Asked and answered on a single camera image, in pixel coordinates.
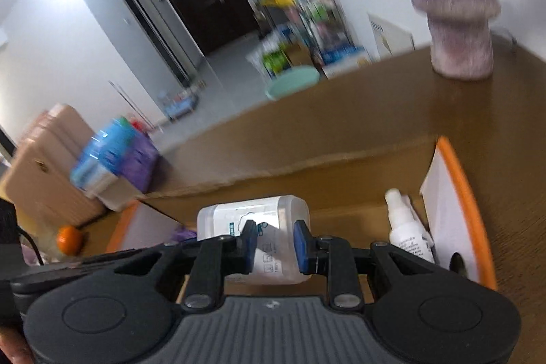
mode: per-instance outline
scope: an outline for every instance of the finger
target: finger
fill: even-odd
[[[17,330],[0,327],[0,350],[13,364],[32,364],[28,345]]]

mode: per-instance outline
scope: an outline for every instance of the gray tile floor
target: gray tile floor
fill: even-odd
[[[199,68],[206,87],[199,92],[196,110],[166,124],[152,140],[162,154],[222,121],[266,102],[266,82],[246,60],[258,45],[256,34],[241,38],[209,55]]]

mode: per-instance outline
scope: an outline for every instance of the white plastic bottle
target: white plastic bottle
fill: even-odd
[[[197,239],[238,236],[249,219],[258,224],[254,270],[249,275],[233,274],[227,279],[253,285],[299,284],[309,279],[300,273],[294,250],[294,222],[302,219],[309,227],[309,208],[296,196],[203,208],[197,216]]]
[[[389,208],[389,222],[392,231],[389,241],[417,257],[434,263],[434,257],[427,241],[427,234],[420,222],[413,218],[411,209],[403,202],[398,189],[390,189],[385,193]]]

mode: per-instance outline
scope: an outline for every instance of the wooden tabletop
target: wooden tabletop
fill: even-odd
[[[490,79],[433,72],[429,49],[384,60],[220,124],[166,157],[154,189],[248,176],[321,155],[446,135],[523,328],[511,363],[546,356],[546,64],[495,49]]]

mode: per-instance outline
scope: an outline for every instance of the beige case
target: beige case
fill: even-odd
[[[16,207],[36,221],[80,225],[104,206],[70,183],[70,170],[93,131],[69,106],[55,106],[34,123],[4,177],[5,192]]]

